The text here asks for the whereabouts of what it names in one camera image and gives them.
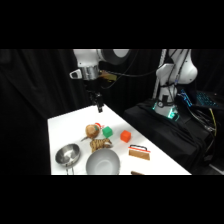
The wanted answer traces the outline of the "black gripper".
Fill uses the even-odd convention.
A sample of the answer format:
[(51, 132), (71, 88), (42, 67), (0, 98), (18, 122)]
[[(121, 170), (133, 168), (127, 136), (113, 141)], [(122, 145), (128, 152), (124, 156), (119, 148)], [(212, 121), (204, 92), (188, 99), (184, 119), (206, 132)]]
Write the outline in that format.
[(100, 82), (98, 79), (89, 80), (86, 83), (87, 92), (89, 93), (91, 102), (97, 105), (98, 112), (103, 112), (103, 97), (100, 92)]

